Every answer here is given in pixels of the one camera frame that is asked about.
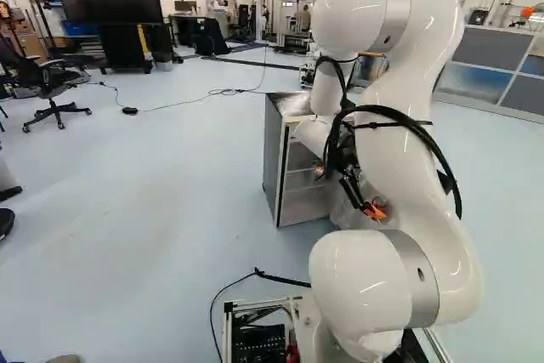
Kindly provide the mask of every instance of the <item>metal cabinet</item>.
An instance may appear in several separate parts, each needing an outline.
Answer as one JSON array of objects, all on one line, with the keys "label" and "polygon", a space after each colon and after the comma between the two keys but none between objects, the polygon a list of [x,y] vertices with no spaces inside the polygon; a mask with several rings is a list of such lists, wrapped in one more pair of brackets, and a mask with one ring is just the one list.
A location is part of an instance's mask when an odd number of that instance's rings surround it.
[{"label": "metal cabinet", "polygon": [[265,104],[263,190],[276,227],[326,217],[330,186],[314,177],[320,159],[292,136],[313,115],[309,92],[267,94]]}]

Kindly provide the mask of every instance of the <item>black cable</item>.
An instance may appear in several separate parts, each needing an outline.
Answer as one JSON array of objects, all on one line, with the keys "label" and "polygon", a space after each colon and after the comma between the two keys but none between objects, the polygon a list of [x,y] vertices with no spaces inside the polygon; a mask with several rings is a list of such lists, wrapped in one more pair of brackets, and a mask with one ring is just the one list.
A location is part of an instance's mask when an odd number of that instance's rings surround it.
[{"label": "black cable", "polygon": [[259,278],[264,278],[265,280],[269,280],[269,281],[275,281],[275,282],[280,282],[282,284],[288,284],[288,285],[294,285],[294,286],[302,286],[304,288],[311,288],[311,284],[309,282],[304,282],[304,281],[296,281],[296,280],[292,280],[290,278],[283,278],[282,276],[278,276],[278,275],[268,275],[268,274],[265,274],[264,271],[261,271],[260,269],[258,269],[257,267],[255,267],[255,272],[254,274],[256,274]]},{"label": "black cable", "polygon": [[[237,94],[244,94],[244,93],[266,94],[265,92],[260,93],[260,92],[256,92],[256,91],[259,88],[261,88],[261,86],[263,85],[264,74],[266,72],[266,52],[267,52],[267,49],[268,49],[268,45],[264,47],[263,74],[261,75],[261,80],[259,81],[259,83],[258,83],[258,85],[256,87],[253,87],[253,88],[214,88],[214,89],[211,89],[210,91],[208,91],[206,95],[204,95],[204,96],[202,96],[200,98],[197,98],[197,99],[190,99],[190,100],[187,100],[187,101],[180,101],[180,102],[176,102],[176,103],[173,103],[173,104],[167,104],[167,105],[157,106],[155,108],[149,108],[148,110],[137,110],[137,111],[139,111],[139,112],[152,112],[152,111],[161,110],[163,108],[171,108],[173,106],[178,106],[178,105],[194,104],[196,102],[201,102],[204,99],[214,97],[216,95],[229,96],[229,95],[237,95]],[[111,85],[106,85],[103,81],[100,81],[100,82],[86,82],[86,84],[100,85],[102,87],[113,89],[115,91],[115,93],[116,93],[116,104],[117,104],[117,106],[120,106],[121,108],[127,108],[126,105],[123,105],[123,104],[119,103],[119,89],[117,87],[112,87]]]},{"label": "black cable", "polygon": [[346,79],[343,76],[342,67],[340,64],[342,63],[350,63],[355,60],[357,60],[359,56],[355,57],[351,60],[335,60],[332,57],[329,57],[328,55],[321,55],[316,61],[315,61],[315,71],[317,72],[317,68],[324,62],[330,63],[334,67],[334,71],[337,73],[338,81],[340,82],[340,87],[342,88],[342,99],[340,100],[340,108],[345,110],[348,108],[353,108],[355,104],[351,102],[348,99],[348,89],[346,85]]},{"label": "black cable", "polygon": [[117,106],[120,106],[121,108],[126,108],[125,105],[119,103],[119,89],[117,89],[117,87],[112,87],[111,85],[106,85],[103,81],[99,81],[99,82],[85,82],[83,84],[80,84],[81,85],[100,85],[101,87],[106,87],[106,88],[110,88],[110,89],[113,89],[116,93],[116,104]]},{"label": "black cable", "polygon": [[215,304],[215,301],[219,298],[219,295],[221,295],[221,293],[223,293],[223,291],[226,291],[226,290],[229,289],[231,286],[234,286],[234,285],[236,285],[237,283],[242,282],[242,281],[244,281],[245,279],[249,278],[250,276],[254,276],[254,275],[256,275],[256,274],[257,274],[256,272],[252,272],[251,274],[247,274],[247,275],[242,276],[238,281],[234,281],[233,283],[231,283],[231,284],[225,286],[223,289],[221,289],[221,291],[219,291],[219,292],[215,295],[215,297],[213,297],[212,304],[210,305],[210,327],[212,328],[212,336],[213,336],[213,342],[215,343],[215,349],[216,349],[217,352],[218,352],[219,361],[221,361],[221,363],[223,363],[223,356],[221,356],[221,350],[219,350],[219,346],[218,346],[218,339],[216,338],[216,336],[215,336],[215,330],[213,329],[213,319],[212,319],[213,305]]},{"label": "black cable", "polygon": [[397,111],[394,108],[384,105],[360,105],[354,108],[349,108],[347,110],[340,111],[332,121],[331,132],[327,138],[327,143],[323,152],[323,158],[326,161],[325,172],[326,175],[330,177],[332,174],[333,167],[336,167],[336,170],[342,171],[339,168],[339,164],[342,162],[338,150],[338,139],[339,139],[339,130],[342,120],[345,116],[354,113],[354,112],[370,112],[386,118],[392,119],[399,123],[399,125],[408,128],[412,131],[422,142],[423,144],[431,150],[436,158],[439,160],[440,165],[444,169],[446,175],[453,183],[452,191],[453,197],[456,204],[456,215],[458,218],[462,216],[462,198],[461,191],[459,191],[459,186],[457,185],[456,178],[451,170],[451,167],[448,161],[445,159],[442,150],[440,150],[437,143],[434,141],[433,137],[427,132],[425,128],[420,125],[419,121],[414,120],[413,118],[407,116],[404,112]]}]

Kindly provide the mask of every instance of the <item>cardboard box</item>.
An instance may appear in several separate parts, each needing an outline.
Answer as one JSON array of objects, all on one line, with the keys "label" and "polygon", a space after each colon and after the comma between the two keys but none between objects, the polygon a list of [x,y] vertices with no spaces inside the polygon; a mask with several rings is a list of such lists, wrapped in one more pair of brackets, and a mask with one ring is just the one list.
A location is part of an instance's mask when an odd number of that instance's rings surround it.
[{"label": "cardboard box", "polygon": [[[32,30],[32,26],[28,22],[28,20],[15,21],[12,23],[12,27],[13,27],[13,31],[15,31],[15,33],[17,33],[18,35],[34,34],[34,31]],[[0,33],[5,33],[5,34],[12,33],[12,30],[9,27],[8,23],[0,24]]]},{"label": "cardboard box", "polygon": [[[14,38],[13,34],[4,34],[3,36],[6,37],[8,39],[8,42],[13,45],[13,48],[17,53],[21,55],[23,54],[21,53],[19,45],[17,44],[17,40]],[[19,43],[25,50],[25,54],[27,56],[39,55],[40,58],[37,60],[38,64],[44,63],[48,60],[47,55],[43,50],[42,44],[40,43],[40,39],[36,34],[24,34],[17,37],[19,38]]]},{"label": "cardboard box", "polygon": [[[69,37],[53,37],[54,45],[59,48],[72,47],[74,40]],[[45,39],[45,43],[49,44],[48,38]]]}]

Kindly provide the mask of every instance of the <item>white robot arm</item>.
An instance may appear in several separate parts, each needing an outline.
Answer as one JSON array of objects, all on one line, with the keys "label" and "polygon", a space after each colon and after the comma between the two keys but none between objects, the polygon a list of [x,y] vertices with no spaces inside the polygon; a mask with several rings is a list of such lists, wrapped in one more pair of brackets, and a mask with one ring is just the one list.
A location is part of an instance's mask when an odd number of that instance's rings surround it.
[{"label": "white robot arm", "polygon": [[[323,54],[344,61],[346,77],[358,52],[387,54],[388,72],[365,90],[361,105],[383,105],[430,122],[434,83],[463,34],[455,0],[318,0],[312,26]],[[297,131],[320,156],[342,97],[337,73],[324,62],[311,94],[312,110],[321,118]],[[355,125],[369,122],[391,120],[355,113]],[[423,127],[431,133],[430,123]],[[388,220],[377,229],[323,237],[310,255],[309,273],[331,333],[352,357],[369,361],[380,357],[377,350],[392,352],[387,343],[405,327],[468,318],[480,305],[483,279],[428,147],[401,126],[356,129],[355,146],[361,172],[387,200]]]}]

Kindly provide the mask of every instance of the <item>floor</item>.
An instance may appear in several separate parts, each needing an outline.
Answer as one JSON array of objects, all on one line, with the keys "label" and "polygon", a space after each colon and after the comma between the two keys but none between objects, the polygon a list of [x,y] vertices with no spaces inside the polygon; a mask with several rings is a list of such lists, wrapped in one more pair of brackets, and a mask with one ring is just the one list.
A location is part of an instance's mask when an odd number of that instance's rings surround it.
[{"label": "floor", "polygon": [[[262,60],[264,49],[230,57]],[[303,60],[267,53],[277,64]],[[262,74],[257,66],[192,59],[148,76],[93,72],[93,81],[118,87],[121,104],[143,110],[216,87],[255,87]],[[296,71],[267,68],[259,91],[297,90],[297,81]],[[24,134],[22,122],[44,101],[3,103],[10,118],[2,154],[25,187],[4,203],[17,214],[0,244],[0,349],[8,360],[78,353],[87,363],[214,362],[207,313],[219,288],[253,266],[308,279],[309,251],[332,227],[325,220],[274,227],[261,189],[263,95],[134,117],[98,85],[58,100],[93,115],[67,114],[63,131],[50,119]],[[472,319],[439,334],[457,362],[538,358],[544,127],[440,103],[433,115],[488,288]],[[252,278],[224,299],[296,290]]]}]

